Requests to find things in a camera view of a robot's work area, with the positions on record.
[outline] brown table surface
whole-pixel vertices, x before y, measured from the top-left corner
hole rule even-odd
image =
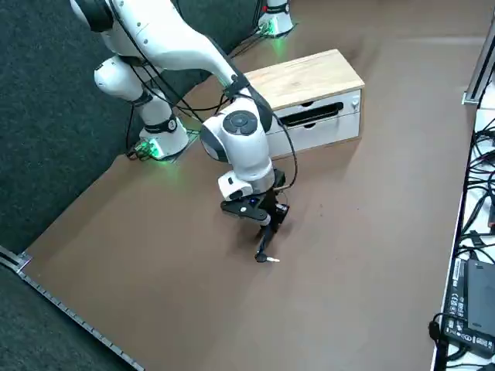
[[[150,370],[428,369],[491,7],[295,0],[295,31],[238,58],[337,48],[367,85],[362,140],[299,156],[281,263],[254,262],[256,227],[219,209],[228,167],[196,143],[175,165],[118,158],[26,273]]]

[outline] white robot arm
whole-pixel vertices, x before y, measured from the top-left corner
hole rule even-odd
[[[107,47],[117,54],[106,62],[107,70],[104,63],[95,72],[97,85],[111,95],[141,104],[148,128],[156,125],[157,130],[163,129],[161,121],[165,118],[164,122],[169,122],[171,110],[163,95],[156,99],[161,92],[150,94],[142,89],[146,74],[150,79],[161,79],[163,69],[200,69],[218,78],[232,103],[203,123],[200,139],[210,157],[233,168],[218,180],[224,196],[221,207],[265,226],[256,259],[275,261],[263,250],[288,212],[288,206],[279,204],[276,195],[295,180],[284,185],[283,172],[273,168],[265,132],[278,119],[268,102],[213,40],[183,21],[170,0],[70,2],[77,17],[100,32]]]

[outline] drawer handle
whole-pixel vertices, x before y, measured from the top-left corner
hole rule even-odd
[[[314,100],[310,100],[309,102],[302,103],[301,105],[302,105],[303,107],[309,107],[309,106],[311,106],[313,103],[315,103],[315,101],[314,101]]]
[[[328,104],[323,107],[313,108],[303,112],[297,112],[290,114],[289,116],[281,117],[280,121],[288,128],[292,128],[297,125],[303,125],[311,123],[313,121],[322,120],[323,118],[334,117],[339,114],[343,109],[342,102],[336,102]]]

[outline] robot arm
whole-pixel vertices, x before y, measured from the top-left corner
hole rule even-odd
[[[233,167],[220,177],[220,191],[230,201],[274,186],[265,135],[272,109],[213,40],[183,21],[170,0],[71,0],[71,5],[120,56],[142,58],[154,69],[201,69],[216,76],[233,103],[203,123],[200,138],[212,158]]]

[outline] green led light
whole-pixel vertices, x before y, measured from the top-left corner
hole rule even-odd
[[[266,33],[272,36],[278,34],[278,20],[276,18],[270,19],[270,22],[268,23],[268,30]]]
[[[149,151],[150,151],[152,157],[154,157],[154,158],[164,157],[162,148],[159,146],[159,144],[156,142],[155,139],[152,139],[151,141],[149,141],[149,146],[150,146]]]

